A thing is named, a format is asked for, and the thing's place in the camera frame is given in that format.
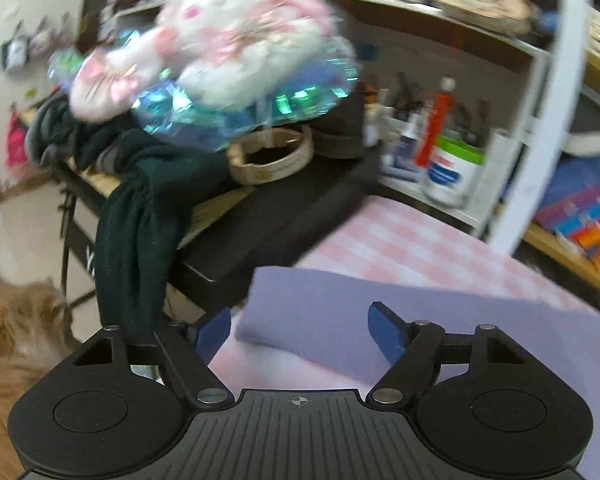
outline plush toy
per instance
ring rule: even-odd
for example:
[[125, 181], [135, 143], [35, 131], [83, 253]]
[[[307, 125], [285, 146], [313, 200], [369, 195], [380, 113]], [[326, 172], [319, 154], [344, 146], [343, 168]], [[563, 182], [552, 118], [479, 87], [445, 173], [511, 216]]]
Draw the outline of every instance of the plush toy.
[[240, 111], [264, 99], [334, 38], [321, 0], [167, 0], [132, 46], [94, 51], [71, 91], [76, 117], [101, 122], [129, 110], [166, 68], [187, 96]]

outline tiled floor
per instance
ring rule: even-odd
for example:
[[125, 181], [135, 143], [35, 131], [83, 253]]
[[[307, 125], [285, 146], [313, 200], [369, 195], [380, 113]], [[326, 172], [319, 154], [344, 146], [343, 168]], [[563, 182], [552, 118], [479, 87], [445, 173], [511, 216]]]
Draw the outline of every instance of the tiled floor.
[[[52, 278], [60, 285], [62, 240], [59, 237], [62, 197], [56, 184], [20, 195], [0, 205], [0, 275], [13, 283]], [[97, 219], [78, 206], [76, 218], [91, 235]], [[93, 289], [93, 282], [70, 257], [69, 300]], [[85, 340], [100, 328], [96, 300], [74, 310], [74, 333]]]

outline white container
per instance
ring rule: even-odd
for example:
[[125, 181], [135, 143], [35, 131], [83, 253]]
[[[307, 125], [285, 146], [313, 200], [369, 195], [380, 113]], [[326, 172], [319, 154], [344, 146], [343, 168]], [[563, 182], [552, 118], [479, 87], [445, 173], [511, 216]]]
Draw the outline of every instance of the white container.
[[461, 208], [482, 170], [484, 153], [464, 142], [440, 137], [431, 157], [423, 192], [432, 200]]

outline iridescent plastic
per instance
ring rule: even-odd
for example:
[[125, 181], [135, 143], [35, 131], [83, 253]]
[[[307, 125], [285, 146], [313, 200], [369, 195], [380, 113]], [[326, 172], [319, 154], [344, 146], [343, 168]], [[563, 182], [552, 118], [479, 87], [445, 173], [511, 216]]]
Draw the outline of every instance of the iridescent plastic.
[[56, 50], [49, 59], [47, 76], [68, 92], [83, 62], [84, 56], [75, 47]]
[[211, 109], [190, 99], [172, 80], [142, 92], [132, 111], [145, 131], [166, 142], [214, 152], [264, 124], [307, 121], [327, 113], [349, 95], [358, 79], [350, 44], [335, 38], [263, 102], [240, 112]]

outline circular pad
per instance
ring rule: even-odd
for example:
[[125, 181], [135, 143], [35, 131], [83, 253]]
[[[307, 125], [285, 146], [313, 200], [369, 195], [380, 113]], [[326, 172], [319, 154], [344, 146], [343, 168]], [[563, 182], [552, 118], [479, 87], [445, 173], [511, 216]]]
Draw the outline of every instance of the circular pad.
[[432, 449], [490, 478], [538, 478], [576, 464], [592, 432], [584, 400], [548, 370], [506, 368], [442, 381], [420, 399], [416, 423]]
[[113, 428], [126, 417], [126, 400], [110, 392], [81, 392], [60, 401], [54, 416], [60, 426], [75, 433]]
[[542, 400], [516, 390], [495, 390], [474, 399], [474, 417], [498, 431], [528, 431], [542, 423], [546, 408]]

